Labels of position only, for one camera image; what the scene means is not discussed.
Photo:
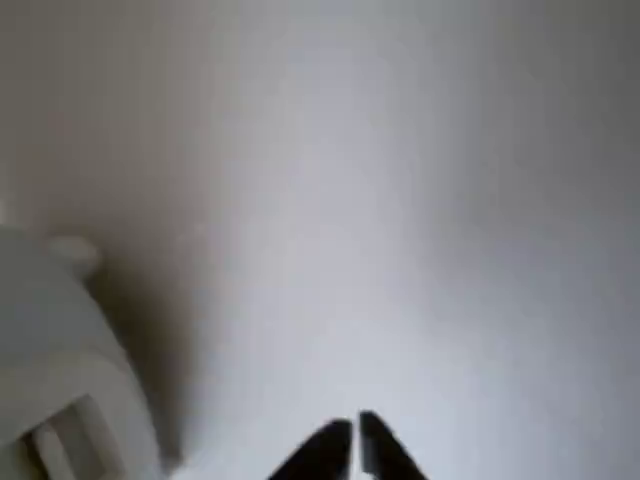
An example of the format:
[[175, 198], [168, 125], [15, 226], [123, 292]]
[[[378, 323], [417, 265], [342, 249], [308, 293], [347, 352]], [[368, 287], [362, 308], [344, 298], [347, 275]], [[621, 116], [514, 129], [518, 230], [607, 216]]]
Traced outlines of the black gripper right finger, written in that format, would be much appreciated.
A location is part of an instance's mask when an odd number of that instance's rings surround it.
[[404, 445], [376, 412], [360, 412], [359, 427], [364, 472], [381, 480], [426, 480]]

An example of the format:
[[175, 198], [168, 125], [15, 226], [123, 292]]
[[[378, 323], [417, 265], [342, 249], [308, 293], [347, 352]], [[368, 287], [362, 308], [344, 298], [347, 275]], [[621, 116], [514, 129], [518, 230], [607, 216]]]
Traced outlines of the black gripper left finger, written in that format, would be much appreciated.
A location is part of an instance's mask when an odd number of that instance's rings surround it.
[[334, 419], [302, 442], [269, 480], [345, 479], [351, 461], [353, 423]]

